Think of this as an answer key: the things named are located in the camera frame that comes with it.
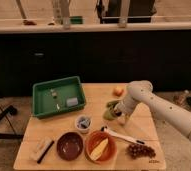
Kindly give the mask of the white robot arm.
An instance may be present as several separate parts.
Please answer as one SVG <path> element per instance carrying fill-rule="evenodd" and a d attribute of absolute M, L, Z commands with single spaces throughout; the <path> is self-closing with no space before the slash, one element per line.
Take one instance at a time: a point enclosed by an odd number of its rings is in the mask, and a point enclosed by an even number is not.
<path fill-rule="evenodd" d="M 130 116 L 139 103 L 144 103 L 191 141 L 191 112 L 153 93 L 150 81 L 132 81 L 126 96 L 115 106 L 116 113 Z"/>

